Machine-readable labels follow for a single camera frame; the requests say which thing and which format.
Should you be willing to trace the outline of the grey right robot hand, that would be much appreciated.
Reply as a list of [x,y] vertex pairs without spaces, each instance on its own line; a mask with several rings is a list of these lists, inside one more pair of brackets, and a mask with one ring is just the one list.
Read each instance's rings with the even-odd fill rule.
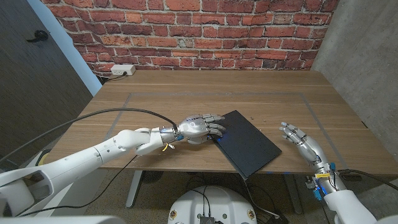
[[295,144],[309,168],[314,171],[315,182],[325,195],[347,189],[314,138],[292,124],[281,122],[281,125],[279,130],[283,132],[282,137]]

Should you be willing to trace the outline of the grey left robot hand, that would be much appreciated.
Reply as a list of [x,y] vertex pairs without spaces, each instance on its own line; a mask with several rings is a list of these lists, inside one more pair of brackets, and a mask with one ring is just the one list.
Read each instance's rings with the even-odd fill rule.
[[224,116],[218,114],[195,114],[186,117],[176,127],[161,128],[160,136],[163,143],[187,139],[190,144],[201,144],[217,135],[222,137],[225,127],[217,121],[224,120]]

